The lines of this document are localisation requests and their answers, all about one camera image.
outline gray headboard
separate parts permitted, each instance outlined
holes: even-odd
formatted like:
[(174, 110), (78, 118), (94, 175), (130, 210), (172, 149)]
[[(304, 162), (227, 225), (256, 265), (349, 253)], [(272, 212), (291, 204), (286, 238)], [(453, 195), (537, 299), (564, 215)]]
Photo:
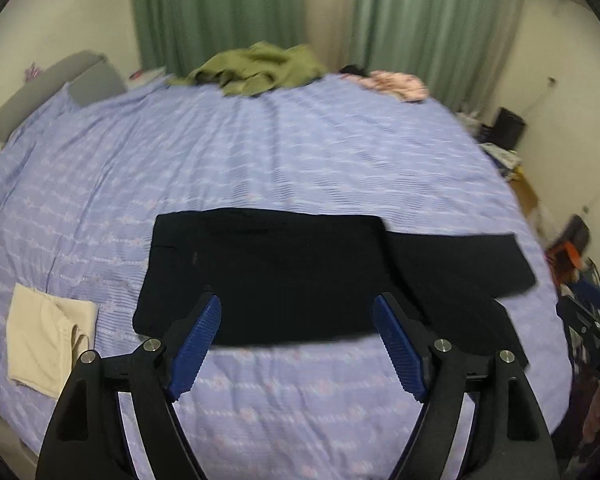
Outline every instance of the gray headboard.
[(103, 54), (87, 50), (73, 54), (26, 83), (0, 108), (0, 144), (68, 82), (69, 94), (80, 106), (126, 92), (122, 78)]

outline mattress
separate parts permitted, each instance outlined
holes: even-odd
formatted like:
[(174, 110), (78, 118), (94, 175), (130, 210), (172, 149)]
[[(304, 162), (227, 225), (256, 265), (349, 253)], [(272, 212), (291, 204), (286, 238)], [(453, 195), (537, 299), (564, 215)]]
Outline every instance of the mattress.
[[(542, 251), (445, 107), (399, 103), (333, 75), (257, 98), (158, 81), (85, 108), (64, 88), (0, 153), (0, 415), (32, 450), (54, 401), (6, 378), (14, 284), (94, 301), (96, 350), (131, 352), (156, 215), (228, 206), (377, 215), (396, 232), (514, 232), (538, 284), (502, 304), (557, 427), (571, 368)], [(211, 480), (354, 479), (388, 477), (420, 406), (372, 335), (212, 348), (175, 409)], [(446, 478), (462, 460), (472, 409), (465, 399)], [(122, 411), (138, 474), (150, 478), (126, 396)]]

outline metal pin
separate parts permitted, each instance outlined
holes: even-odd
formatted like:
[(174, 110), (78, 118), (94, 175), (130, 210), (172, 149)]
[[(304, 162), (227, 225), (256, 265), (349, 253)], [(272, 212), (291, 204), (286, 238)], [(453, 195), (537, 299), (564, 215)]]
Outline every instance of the metal pin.
[(142, 348), (144, 348), (147, 352), (155, 352), (158, 348), (162, 346), (162, 343), (159, 339), (147, 339)]
[(513, 355), (513, 352), (509, 350), (501, 350), (500, 358), (506, 363), (512, 363), (516, 360), (516, 356)]
[(436, 350), (440, 350), (441, 352), (449, 352), (449, 350), (451, 350), (451, 343), (446, 339), (436, 339), (433, 346), (436, 347)]
[(94, 352), (93, 350), (87, 350), (86, 352), (83, 352), (82, 355), (80, 356), (80, 361), (82, 361), (85, 364), (89, 364), (89, 363), (93, 363), (96, 360), (96, 352)]

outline cream folded clothing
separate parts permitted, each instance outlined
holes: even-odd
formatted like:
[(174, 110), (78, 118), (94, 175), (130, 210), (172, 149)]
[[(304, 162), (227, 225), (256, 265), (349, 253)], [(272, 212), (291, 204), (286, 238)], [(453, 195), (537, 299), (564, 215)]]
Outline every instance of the cream folded clothing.
[(93, 348), (98, 307), (19, 283), (7, 318), (8, 377), (58, 398), (78, 356)]

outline folded black clothing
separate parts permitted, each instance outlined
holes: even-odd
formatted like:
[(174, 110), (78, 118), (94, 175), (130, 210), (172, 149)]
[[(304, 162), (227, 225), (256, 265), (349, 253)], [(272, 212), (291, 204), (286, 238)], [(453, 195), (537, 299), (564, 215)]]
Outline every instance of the folded black clothing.
[(535, 283), (513, 235), (388, 233), (381, 219), (223, 208), (160, 215), (133, 325), (162, 337), (198, 296), (222, 302), (215, 345), (318, 342), (374, 331), (373, 298), (390, 292), (412, 319), (463, 351), (503, 348), (526, 364), (493, 298)]

